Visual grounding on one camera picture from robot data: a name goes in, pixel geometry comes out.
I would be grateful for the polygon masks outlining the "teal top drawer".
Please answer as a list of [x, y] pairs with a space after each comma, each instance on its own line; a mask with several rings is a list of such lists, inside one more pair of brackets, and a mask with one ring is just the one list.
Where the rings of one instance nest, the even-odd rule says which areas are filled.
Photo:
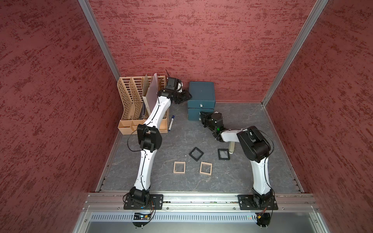
[[204, 100], [189, 100], [187, 101], [188, 108], [198, 109], [214, 109], [215, 101], [204, 101]]

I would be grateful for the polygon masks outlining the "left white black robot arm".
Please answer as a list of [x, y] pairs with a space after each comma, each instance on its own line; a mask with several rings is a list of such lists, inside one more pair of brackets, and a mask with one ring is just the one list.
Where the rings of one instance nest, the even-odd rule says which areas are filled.
[[159, 131], [161, 121], [172, 103], [180, 104], [191, 99], [187, 90], [169, 91], [163, 89], [157, 93], [157, 101], [150, 116], [144, 124], [137, 126], [137, 136], [141, 159], [134, 186], [129, 191], [130, 200], [136, 204], [147, 206], [150, 203], [150, 176], [153, 161], [162, 144]]

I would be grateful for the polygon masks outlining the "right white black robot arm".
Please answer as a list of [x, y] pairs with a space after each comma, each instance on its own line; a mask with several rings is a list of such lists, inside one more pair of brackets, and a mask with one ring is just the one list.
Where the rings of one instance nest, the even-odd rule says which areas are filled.
[[202, 112], [201, 123], [212, 131], [217, 141], [240, 143], [245, 156], [251, 161], [254, 178], [253, 206], [265, 208], [265, 205], [274, 201], [274, 190], [270, 186], [268, 172], [271, 146], [261, 131], [255, 126], [240, 130], [226, 129], [219, 112]]

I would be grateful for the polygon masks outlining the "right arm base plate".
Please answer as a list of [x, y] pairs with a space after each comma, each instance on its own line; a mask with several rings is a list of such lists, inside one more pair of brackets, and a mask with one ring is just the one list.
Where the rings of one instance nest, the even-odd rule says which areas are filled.
[[238, 195], [238, 203], [240, 210], [278, 210], [278, 205], [275, 197], [269, 195]]

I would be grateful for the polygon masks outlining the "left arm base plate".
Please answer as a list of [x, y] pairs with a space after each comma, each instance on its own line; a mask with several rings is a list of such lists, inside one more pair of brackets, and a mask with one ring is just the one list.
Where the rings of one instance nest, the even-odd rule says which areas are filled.
[[130, 194], [123, 196], [124, 210], [161, 210], [163, 206], [162, 194], [146, 194], [144, 197], [134, 198]]

